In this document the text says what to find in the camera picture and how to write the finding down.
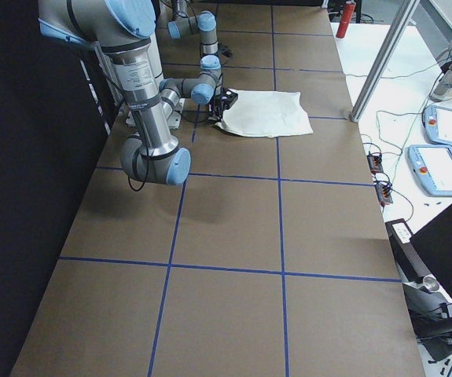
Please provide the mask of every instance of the blue tape line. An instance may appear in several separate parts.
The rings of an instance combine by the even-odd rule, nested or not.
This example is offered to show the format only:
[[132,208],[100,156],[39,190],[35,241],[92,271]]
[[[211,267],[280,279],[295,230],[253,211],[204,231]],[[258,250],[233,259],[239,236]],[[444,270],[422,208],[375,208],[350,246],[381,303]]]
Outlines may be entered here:
[[224,271],[228,273],[260,273],[263,275],[281,275],[280,271],[271,271],[269,269],[239,269],[234,267],[217,267],[213,265],[185,265],[185,264],[173,264],[174,269],[202,269],[208,271]]
[[291,178],[282,178],[281,180],[283,182],[318,183],[318,184],[322,184],[322,185],[343,185],[343,186],[374,187],[374,184],[372,184],[372,183],[317,181],[317,180],[312,180],[312,179],[291,179]]
[[[123,170],[120,167],[97,167],[97,169],[104,170]],[[259,181],[278,181],[278,178],[270,177],[253,177],[248,175],[226,175],[226,174],[212,174],[212,173],[189,173],[194,177],[214,177],[214,178],[236,178],[236,179],[254,179]],[[297,183],[317,183],[321,185],[344,185],[344,186],[362,186],[374,187],[372,183],[356,183],[356,182],[336,182],[336,181],[319,181],[314,179],[295,179],[295,178],[280,178],[282,182],[297,182]]]
[[327,71],[325,69],[300,69],[301,72],[344,73],[343,71]]
[[187,63],[168,63],[168,62],[161,62],[161,65],[179,65],[184,67],[200,67],[200,64],[187,64]]
[[196,177],[214,177],[214,178],[238,178],[238,179],[256,179],[260,181],[277,181],[277,178],[269,177],[250,177],[248,175],[225,175],[225,174],[209,174],[209,173],[189,173]]
[[[199,64],[187,64],[187,63],[161,63],[162,65],[177,65],[177,66],[184,66],[184,67],[200,67]],[[252,67],[248,65],[223,65],[222,68],[238,68],[238,69],[266,69],[266,70],[273,70],[273,68],[270,67]],[[276,68],[277,71],[293,71],[292,68]]]
[[310,37],[333,37],[332,34],[314,34],[314,33],[274,33],[276,35],[306,35]]
[[271,31],[241,31],[241,30],[222,30],[220,29],[222,33],[242,33],[242,34],[265,34],[265,35],[271,35],[273,34]]
[[332,119],[332,120],[349,120],[344,118],[343,116],[317,116],[317,115],[309,115],[309,119]]
[[156,334],[154,335],[153,351],[150,356],[149,371],[147,372],[147,377],[151,377],[151,375],[153,374],[154,360],[156,359],[157,341],[160,336],[161,321],[163,319],[163,311],[164,311],[164,303],[166,301],[168,283],[170,281],[171,262],[173,261],[173,255],[175,252],[175,244],[177,242],[178,225],[180,223],[180,216],[182,214],[182,206],[184,203],[184,196],[186,195],[186,185],[187,185],[187,181],[184,182],[184,184],[182,186],[182,192],[180,194],[180,203],[178,204],[177,219],[175,220],[175,230],[173,232],[173,240],[171,241],[170,257],[168,259],[166,277],[164,278],[163,296],[161,298],[160,311],[159,311],[159,314],[157,315]]
[[285,377],[290,376],[290,357],[288,356],[288,319],[287,319],[287,288],[285,274],[281,276],[281,299],[283,302],[283,339],[285,347]]
[[273,85],[274,91],[276,91],[276,52],[274,50],[274,12],[271,5],[271,45],[273,47]]
[[276,138],[276,163],[278,181],[278,222],[280,225],[280,259],[281,259],[281,298],[283,304],[283,338],[285,345],[285,377],[290,376],[290,359],[288,357],[288,321],[287,321],[287,290],[285,281],[285,240],[283,233],[283,200],[281,195],[281,164],[279,137]]
[[368,276],[348,276],[348,275],[329,275],[325,273],[285,273],[288,276],[317,277],[323,279],[341,279],[341,280],[360,280],[360,281],[376,281],[385,283],[402,283],[400,279],[389,277],[368,277]]
[[114,264],[114,265],[151,265],[151,266],[157,266],[157,267],[167,267],[168,266],[167,263],[129,261],[129,260],[123,260],[123,259],[67,257],[67,256],[60,256],[58,259],[60,259],[62,261],[97,262],[97,263],[110,263],[110,264]]
[[214,265],[186,265],[186,264],[171,264],[162,262],[146,262],[146,261],[131,261],[124,259],[108,259],[108,258],[88,258],[88,257],[67,257],[60,256],[58,259],[62,261],[74,262],[93,262],[93,263],[108,263],[113,265],[148,265],[152,267],[171,267],[177,269],[203,269],[208,271],[224,271],[232,273],[257,273],[261,275],[286,275],[286,276],[301,276],[301,277],[317,277],[321,279],[341,279],[341,280],[363,280],[363,281],[380,281],[387,283],[401,283],[400,279],[392,279],[387,277],[371,277],[371,276],[348,276],[348,275],[332,275],[323,273],[298,273],[285,271],[273,271],[269,269],[240,269],[234,267],[220,267]]
[[193,128],[193,136],[191,137],[191,144],[194,144],[194,141],[196,140],[196,132],[197,132],[197,120],[200,116],[200,107],[201,105],[197,105],[197,112],[196,112],[196,118],[194,118],[194,128]]

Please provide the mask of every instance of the white table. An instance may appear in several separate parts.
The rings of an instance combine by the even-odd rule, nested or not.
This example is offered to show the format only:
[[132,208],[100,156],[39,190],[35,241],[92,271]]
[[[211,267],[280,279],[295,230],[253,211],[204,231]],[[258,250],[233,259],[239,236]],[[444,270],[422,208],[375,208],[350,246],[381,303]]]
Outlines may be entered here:
[[[336,34],[338,26],[339,24],[332,24],[334,34]],[[366,78],[351,75],[361,76],[369,74],[388,29],[388,25],[350,24],[345,38],[336,38],[343,71],[348,75],[347,87],[352,103],[356,102]],[[441,73],[439,65],[417,29],[409,26],[395,49],[383,77],[409,75],[428,67],[430,68],[426,71],[408,78],[380,80],[359,121],[359,127],[361,133],[369,135],[372,142],[378,145],[382,152],[399,153],[399,150],[379,139],[376,122],[377,112],[380,110],[397,114],[421,112],[434,81]],[[445,101],[442,105],[452,108],[452,100]],[[428,144],[424,137],[420,115],[393,116],[379,113],[379,120],[382,138],[395,145],[407,147],[414,144]],[[367,136],[362,138],[364,142],[369,141]],[[365,150],[366,152],[369,151],[369,145],[365,145]],[[452,203],[452,198],[428,196],[410,171],[405,151],[406,149],[404,148],[404,153],[400,159],[394,155],[384,155],[383,167],[393,180],[393,188],[401,192],[413,203],[414,213],[408,224],[413,232],[416,232],[447,208]],[[393,193],[392,195],[394,203],[384,208],[384,221],[408,218],[411,213],[410,205],[398,194]],[[443,361],[438,364],[428,364],[426,360],[429,360],[430,356],[422,346],[420,347],[420,353],[424,359],[427,377],[440,376],[440,371],[444,367]]]

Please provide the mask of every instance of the metal frame pole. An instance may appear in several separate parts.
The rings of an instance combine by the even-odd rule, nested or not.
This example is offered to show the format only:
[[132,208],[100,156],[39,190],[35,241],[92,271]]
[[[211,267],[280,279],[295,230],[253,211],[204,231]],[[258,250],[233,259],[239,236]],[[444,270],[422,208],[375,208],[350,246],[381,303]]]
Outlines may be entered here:
[[383,75],[383,71],[388,64],[391,55],[395,51],[395,47],[399,43],[402,33],[406,29],[406,26],[419,3],[420,0],[404,0],[404,3],[400,6],[395,19],[391,23],[390,30],[388,30],[388,33],[384,38],[383,45],[377,54],[370,73],[367,76],[366,83],[358,95],[355,106],[351,111],[350,120],[352,122],[358,122],[362,117],[362,114],[376,89],[377,83],[380,81],[381,75]]

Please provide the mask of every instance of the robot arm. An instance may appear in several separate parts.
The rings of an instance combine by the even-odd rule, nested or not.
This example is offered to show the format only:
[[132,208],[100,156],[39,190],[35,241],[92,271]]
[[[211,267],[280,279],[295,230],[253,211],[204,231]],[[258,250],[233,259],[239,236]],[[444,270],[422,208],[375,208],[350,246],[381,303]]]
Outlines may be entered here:
[[[98,41],[112,60],[138,131],[126,140],[121,152],[121,165],[128,176],[165,185],[183,183],[190,154],[179,148],[177,138],[170,134],[167,118],[180,97],[207,104],[220,95],[219,59],[206,56],[198,78],[165,80],[159,88],[148,55],[156,26],[150,0],[39,0],[39,22],[43,35],[63,43],[90,48]],[[197,25],[202,45],[203,38],[209,42],[215,38],[216,44],[213,14],[202,13]],[[205,55],[211,45],[203,48]]]

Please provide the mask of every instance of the power strip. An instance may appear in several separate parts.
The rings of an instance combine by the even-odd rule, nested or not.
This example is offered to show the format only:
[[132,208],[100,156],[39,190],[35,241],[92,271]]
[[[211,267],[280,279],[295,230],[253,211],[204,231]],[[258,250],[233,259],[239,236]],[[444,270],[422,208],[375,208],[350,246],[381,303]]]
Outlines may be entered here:
[[369,153],[367,156],[367,163],[372,174],[383,173],[383,165],[381,164],[381,157]]
[[393,199],[391,198],[391,193],[388,192],[387,186],[383,182],[376,182],[374,185],[376,189],[377,199],[380,202],[382,207],[387,206],[388,204],[393,204]]

